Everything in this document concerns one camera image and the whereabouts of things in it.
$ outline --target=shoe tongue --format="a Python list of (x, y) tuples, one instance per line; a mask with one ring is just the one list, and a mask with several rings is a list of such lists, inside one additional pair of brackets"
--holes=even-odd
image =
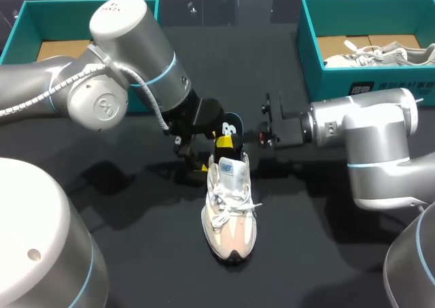
[(246, 180), (246, 164), (222, 157), (219, 160), (219, 183), (228, 190), (242, 191)]

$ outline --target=shoe box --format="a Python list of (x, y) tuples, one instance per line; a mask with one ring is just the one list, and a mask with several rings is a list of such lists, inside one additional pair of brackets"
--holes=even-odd
[(42, 61), (52, 56), (65, 55), (78, 58), (86, 50), (90, 40), (75, 41), (42, 41), (36, 61)]
[[(1, 53), (0, 65), (33, 63), (56, 55), (79, 57), (92, 39), (90, 18), (106, 1), (24, 1)], [(145, 2), (159, 21), (159, 0)], [(134, 87), (128, 90), (128, 112), (147, 112)]]
[(325, 68), (324, 60), (357, 48), (427, 48), (435, 43), (435, 0), (302, 0), (296, 45), (310, 101), (408, 88), (435, 106), (435, 65)]

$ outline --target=new balance logo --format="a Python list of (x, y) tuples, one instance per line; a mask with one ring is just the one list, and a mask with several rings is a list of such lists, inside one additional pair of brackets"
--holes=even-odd
[(222, 173), (231, 174), (232, 175), (232, 165), (231, 164), (221, 163), (220, 164), (220, 171)]

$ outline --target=gray robot arm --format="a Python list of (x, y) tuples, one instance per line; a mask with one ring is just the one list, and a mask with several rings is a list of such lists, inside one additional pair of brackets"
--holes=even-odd
[[(68, 56), (56, 56), (26, 65), (0, 65), (0, 109), (13, 107), (37, 97), (49, 89), (63, 67), (73, 61)], [(24, 118), (49, 116), (55, 113), (50, 101), (35, 105), (19, 114), (0, 118), (0, 122), (11, 122)]]
[(212, 137), (223, 109), (196, 95), (144, 0), (109, 0), (92, 16), (90, 32), (94, 45), (77, 59), (0, 66), (0, 122), (58, 112), (102, 131), (124, 117), (126, 90), (136, 84), (166, 134), (182, 145), (195, 134)]
[(418, 111), (404, 88), (314, 102), (308, 112), (285, 115), (269, 99), (268, 130), (261, 138), (276, 150), (313, 142), (345, 146), (356, 204), (393, 209), (433, 203), (435, 154), (411, 160), (407, 137), (417, 130)]

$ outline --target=white sneaker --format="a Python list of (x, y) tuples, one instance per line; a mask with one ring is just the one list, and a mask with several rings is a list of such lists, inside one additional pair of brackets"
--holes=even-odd
[(350, 67), (392, 67), (400, 65), (433, 65), (435, 64), (435, 44), (426, 49), (406, 48), (393, 42), (383, 48), (365, 46), (356, 48), (350, 41), (345, 45), (355, 54), (334, 55), (324, 61), (326, 68)]
[(257, 236), (255, 207), (251, 197), (249, 159), (222, 157), (219, 165), (210, 156), (207, 196), (201, 212), (204, 233), (213, 252), (223, 260), (246, 258)]

